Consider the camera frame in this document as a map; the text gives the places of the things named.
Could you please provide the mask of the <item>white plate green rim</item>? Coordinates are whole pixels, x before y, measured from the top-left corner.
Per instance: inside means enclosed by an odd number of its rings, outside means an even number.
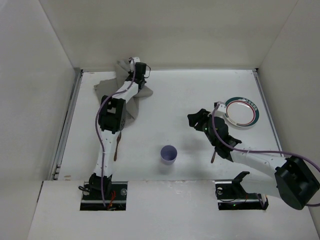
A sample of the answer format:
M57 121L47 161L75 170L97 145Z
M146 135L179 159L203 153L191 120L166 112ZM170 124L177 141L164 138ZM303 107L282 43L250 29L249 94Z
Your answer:
M224 118L238 128L251 128L260 118L258 106L245 97L232 97L225 102Z

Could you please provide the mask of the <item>grey cloth placemat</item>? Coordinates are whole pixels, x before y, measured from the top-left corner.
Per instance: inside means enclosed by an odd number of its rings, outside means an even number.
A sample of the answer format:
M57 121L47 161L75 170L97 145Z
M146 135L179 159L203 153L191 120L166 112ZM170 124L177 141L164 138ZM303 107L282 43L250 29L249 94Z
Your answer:
M95 94L100 102L103 96L109 95L113 95L115 99L126 101L125 127L129 127L137 119L140 98L150 97L153 94L153 91L147 86L139 89L136 83L126 81L129 71L129 60L119 60L115 65L116 77L101 80L99 84L94 86Z

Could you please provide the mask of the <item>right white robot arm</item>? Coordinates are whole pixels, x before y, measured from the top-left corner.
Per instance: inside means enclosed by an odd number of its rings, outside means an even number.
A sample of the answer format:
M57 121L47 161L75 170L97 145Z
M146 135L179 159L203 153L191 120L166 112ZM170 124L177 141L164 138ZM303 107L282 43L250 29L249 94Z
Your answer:
M217 102L212 112L200 109L188 114L188 124L203 132L214 147L214 155L231 163L248 166L270 177L270 181L256 181L249 171L240 172L231 180L219 181L215 191L218 200L227 203L245 197L260 200L262 195L282 199L295 210L309 206L319 191L320 183L307 166L305 157L283 151L254 150L229 134L229 127L220 116L226 114L226 105Z

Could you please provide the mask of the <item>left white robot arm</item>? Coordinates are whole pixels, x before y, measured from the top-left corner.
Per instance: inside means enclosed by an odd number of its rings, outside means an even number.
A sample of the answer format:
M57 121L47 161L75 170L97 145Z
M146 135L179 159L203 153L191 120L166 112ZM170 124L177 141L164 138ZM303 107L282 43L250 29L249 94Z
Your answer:
M138 57L117 62L117 90L103 95L95 116L95 131L101 146L96 166L88 181L91 195L104 201L110 194L114 163L118 156L118 145L127 117L133 120L139 113L135 98L149 97L153 91L145 86L146 71L151 68Z

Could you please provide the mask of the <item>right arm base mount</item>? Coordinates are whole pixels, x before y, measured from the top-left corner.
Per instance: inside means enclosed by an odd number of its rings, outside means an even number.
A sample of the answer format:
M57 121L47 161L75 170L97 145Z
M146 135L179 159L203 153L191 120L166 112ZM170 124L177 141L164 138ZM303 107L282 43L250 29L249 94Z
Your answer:
M242 171L233 179L216 180L215 196L220 211L261 210L269 206L265 194L246 192L241 182L249 175L249 171Z

